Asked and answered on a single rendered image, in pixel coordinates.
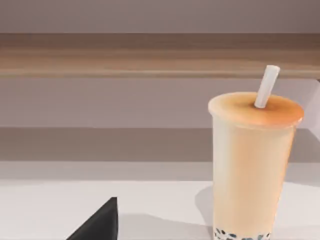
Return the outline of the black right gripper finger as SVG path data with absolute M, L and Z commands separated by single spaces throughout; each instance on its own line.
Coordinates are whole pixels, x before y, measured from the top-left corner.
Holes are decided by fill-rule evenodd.
M 118 240 L 117 197 L 111 197 L 66 240 Z

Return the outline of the bubble tea cup with straw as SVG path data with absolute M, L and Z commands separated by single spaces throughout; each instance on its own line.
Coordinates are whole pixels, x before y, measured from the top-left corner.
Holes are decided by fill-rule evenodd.
M 208 103 L 213 140 L 212 240 L 269 240 L 304 110 L 272 94 L 280 68 L 268 65 L 257 92 Z

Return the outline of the wooden shelf board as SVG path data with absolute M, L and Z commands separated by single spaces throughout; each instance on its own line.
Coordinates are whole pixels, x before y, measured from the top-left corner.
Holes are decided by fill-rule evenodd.
M 320 80 L 320 33 L 0 33 L 0 77 Z

